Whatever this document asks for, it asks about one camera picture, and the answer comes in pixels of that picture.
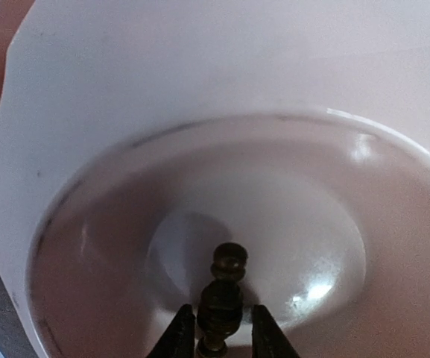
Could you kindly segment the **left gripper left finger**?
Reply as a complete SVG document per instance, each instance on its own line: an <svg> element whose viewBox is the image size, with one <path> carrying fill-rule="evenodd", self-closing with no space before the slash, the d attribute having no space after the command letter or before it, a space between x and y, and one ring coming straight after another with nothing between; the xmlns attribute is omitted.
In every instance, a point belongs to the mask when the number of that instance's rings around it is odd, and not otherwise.
<svg viewBox="0 0 430 358"><path fill-rule="evenodd" d="M195 356L195 316L184 304L153 347L153 358L193 358Z"/></svg>

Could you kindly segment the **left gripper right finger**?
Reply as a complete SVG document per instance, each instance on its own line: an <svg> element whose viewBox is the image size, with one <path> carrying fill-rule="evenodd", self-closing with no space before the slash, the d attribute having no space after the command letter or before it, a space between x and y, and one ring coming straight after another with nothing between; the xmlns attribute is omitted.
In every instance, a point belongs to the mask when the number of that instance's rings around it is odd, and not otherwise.
<svg viewBox="0 0 430 358"><path fill-rule="evenodd" d="M264 305L252 308L252 357L300 358Z"/></svg>

